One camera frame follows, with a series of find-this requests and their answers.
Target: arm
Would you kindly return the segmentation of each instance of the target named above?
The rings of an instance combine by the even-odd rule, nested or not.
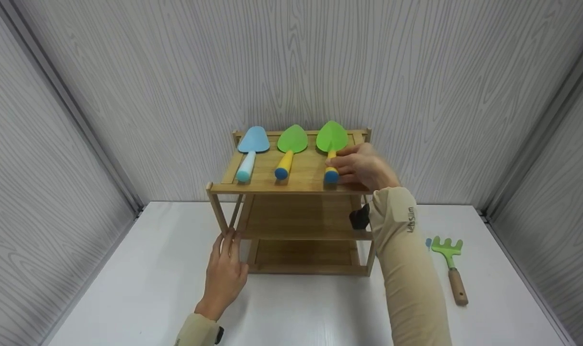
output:
[[[213,346],[219,335],[217,321],[247,283],[249,266],[240,261],[240,234],[233,228],[213,244],[204,296],[185,320],[174,346]]]
[[[376,191],[371,202],[392,339],[396,346],[450,346],[445,297],[416,210],[415,199],[403,187]]]
[[[192,313],[182,325],[174,346],[213,346],[218,333],[217,322]]]
[[[419,230],[415,199],[372,145],[355,145],[336,155],[326,164],[338,169],[340,183],[361,183],[375,191],[370,224],[394,345],[450,346],[445,297]]]

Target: human hand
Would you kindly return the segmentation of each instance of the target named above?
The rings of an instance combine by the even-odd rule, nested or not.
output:
[[[206,268],[204,296],[197,303],[195,313],[217,321],[238,297],[249,272],[248,264],[240,261],[240,245],[241,235],[234,228],[225,235],[219,234],[215,240]]]
[[[326,165],[336,168],[341,184],[359,182],[372,191],[401,185],[394,170],[369,143],[337,151]]]

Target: finger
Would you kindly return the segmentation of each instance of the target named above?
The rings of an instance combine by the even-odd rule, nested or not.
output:
[[[346,174],[353,174],[353,168],[351,166],[344,166],[336,169],[338,171],[338,175],[346,175]]]
[[[225,238],[223,239],[223,246],[221,246],[221,254],[224,258],[230,257],[230,247],[232,246],[232,239],[234,238],[234,228],[230,227]]]
[[[247,282],[247,277],[249,275],[249,265],[247,263],[243,263],[241,267],[241,280],[243,281],[243,285]]]
[[[347,156],[350,154],[355,154],[360,149],[360,145],[362,145],[362,144],[356,144],[353,147],[346,147],[346,148],[340,149],[339,151],[336,151],[336,155]]]
[[[338,184],[351,184],[351,183],[359,183],[360,179],[355,174],[345,174],[339,175],[338,177]]]
[[[240,253],[241,253],[241,233],[234,232],[234,241],[232,242],[232,248],[230,249],[230,259],[232,260],[232,263],[238,263],[241,261]]]
[[[213,244],[213,250],[210,252],[210,260],[218,260],[221,254],[221,241],[223,241],[223,234],[219,234]]]
[[[326,160],[326,165],[335,168],[341,168],[345,166],[353,166],[353,164],[360,158],[358,154],[349,154],[347,156],[336,156]]]

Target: bottom shelf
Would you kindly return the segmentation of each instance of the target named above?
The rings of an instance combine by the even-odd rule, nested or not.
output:
[[[367,275],[353,240],[251,241],[250,273]]]

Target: wooden shelf rack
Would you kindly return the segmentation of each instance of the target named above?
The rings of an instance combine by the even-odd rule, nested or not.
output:
[[[362,185],[324,184],[325,154],[316,149],[317,131],[307,131],[309,145],[294,155],[290,176],[278,181],[274,169],[283,156],[281,131],[267,132],[270,149],[258,154],[250,182],[235,179],[244,154],[235,152],[221,184],[206,186],[222,232],[230,226],[249,239],[250,273],[370,275],[375,260],[371,232],[353,230],[349,213],[370,194]],[[370,141],[370,129],[347,131],[349,146]],[[232,133],[237,146],[243,133]],[[226,221],[219,195],[238,195]],[[357,241],[370,241],[366,265],[360,265]]]

